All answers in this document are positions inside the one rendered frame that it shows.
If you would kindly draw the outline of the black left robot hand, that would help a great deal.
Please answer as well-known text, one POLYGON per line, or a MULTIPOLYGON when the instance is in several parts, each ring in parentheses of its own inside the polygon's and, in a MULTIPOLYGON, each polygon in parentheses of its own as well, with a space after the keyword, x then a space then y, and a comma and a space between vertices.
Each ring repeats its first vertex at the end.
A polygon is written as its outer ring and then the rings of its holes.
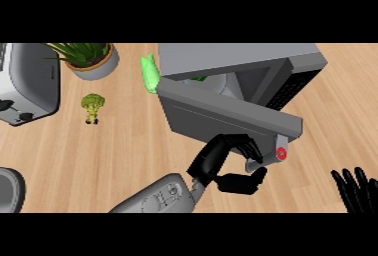
POLYGON ((263 163, 263 155, 254 139, 247 134, 219 134, 200 151, 188 168, 188 174, 204 187, 217 183, 219 190, 228 193, 253 195, 267 174, 267 168, 260 167, 251 175, 229 173, 219 176, 231 150, 236 148, 245 159, 263 163))

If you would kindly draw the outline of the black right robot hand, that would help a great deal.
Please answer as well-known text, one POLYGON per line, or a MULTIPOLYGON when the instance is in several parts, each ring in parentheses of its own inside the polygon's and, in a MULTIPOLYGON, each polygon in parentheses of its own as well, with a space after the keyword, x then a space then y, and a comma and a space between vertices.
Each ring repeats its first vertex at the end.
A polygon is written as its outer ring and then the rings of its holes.
POLYGON ((338 173, 332 170, 331 175, 347 212, 378 214, 378 180, 366 178, 361 167, 355 168, 355 172, 343 169, 343 173, 338 173))

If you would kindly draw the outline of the grey microwave door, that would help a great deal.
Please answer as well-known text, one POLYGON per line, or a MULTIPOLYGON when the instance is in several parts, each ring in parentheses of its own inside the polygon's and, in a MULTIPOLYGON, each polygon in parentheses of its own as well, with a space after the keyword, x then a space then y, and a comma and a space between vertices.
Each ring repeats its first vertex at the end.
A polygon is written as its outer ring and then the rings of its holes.
POLYGON ((163 78, 158 98, 172 131, 208 142, 217 134, 248 134, 263 164, 288 158, 288 144, 303 134, 303 119, 163 78))

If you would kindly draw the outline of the white microwave turntable plate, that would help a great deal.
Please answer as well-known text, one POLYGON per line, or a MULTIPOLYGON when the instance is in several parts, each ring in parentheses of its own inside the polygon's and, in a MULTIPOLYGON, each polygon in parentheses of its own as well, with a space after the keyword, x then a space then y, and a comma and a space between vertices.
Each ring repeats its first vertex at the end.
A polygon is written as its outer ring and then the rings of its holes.
POLYGON ((234 73, 208 76, 204 81, 186 79, 183 83, 208 92, 244 99, 236 75, 234 73))

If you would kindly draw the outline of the grey microwave body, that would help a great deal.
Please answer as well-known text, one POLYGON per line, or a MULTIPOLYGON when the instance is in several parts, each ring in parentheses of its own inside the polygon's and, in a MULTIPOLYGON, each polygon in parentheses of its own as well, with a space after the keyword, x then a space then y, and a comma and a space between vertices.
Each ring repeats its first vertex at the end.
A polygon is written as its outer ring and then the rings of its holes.
POLYGON ((195 81, 232 74, 238 99, 281 110, 328 61, 313 43, 161 43, 161 76, 195 81))

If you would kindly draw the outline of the green broccoli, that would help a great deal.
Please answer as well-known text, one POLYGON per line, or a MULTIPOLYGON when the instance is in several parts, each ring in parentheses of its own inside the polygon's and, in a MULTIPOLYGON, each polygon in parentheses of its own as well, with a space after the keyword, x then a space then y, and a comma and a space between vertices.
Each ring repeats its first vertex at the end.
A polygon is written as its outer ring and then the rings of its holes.
POLYGON ((90 93, 87 96, 81 99, 81 107, 87 111, 87 124, 96 124, 99 122, 98 119, 98 111, 99 108, 105 105, 105 98, 95 93, 90 93))

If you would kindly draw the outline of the potted green plant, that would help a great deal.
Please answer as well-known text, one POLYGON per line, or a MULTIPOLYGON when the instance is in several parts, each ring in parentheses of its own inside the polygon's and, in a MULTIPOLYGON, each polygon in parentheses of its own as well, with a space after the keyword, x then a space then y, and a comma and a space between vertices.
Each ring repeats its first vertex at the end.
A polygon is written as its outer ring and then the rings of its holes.
POLYGON ((59 56, 74 74, 87 81, 105 78, 120 62, 118 51, 112 43, 45 43, 59 56))

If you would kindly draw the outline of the grey round appliance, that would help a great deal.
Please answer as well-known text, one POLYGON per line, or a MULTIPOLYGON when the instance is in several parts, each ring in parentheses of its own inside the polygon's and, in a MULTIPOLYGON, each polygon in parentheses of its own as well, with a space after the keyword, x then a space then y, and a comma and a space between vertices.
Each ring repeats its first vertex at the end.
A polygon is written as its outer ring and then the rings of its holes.
POLYGON ((25 201, 25 179, 12 168, 0 167, 0 213, 19 213, 25 201))

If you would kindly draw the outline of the silver toaster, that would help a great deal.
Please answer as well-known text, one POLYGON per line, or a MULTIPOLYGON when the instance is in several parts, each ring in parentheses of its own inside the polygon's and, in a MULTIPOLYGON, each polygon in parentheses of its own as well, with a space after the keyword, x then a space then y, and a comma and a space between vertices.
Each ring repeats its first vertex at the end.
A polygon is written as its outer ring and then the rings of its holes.
POLYGON ((61 104, 58 53, 39 43, 0 43, 0 120, 21 126, 61 104))

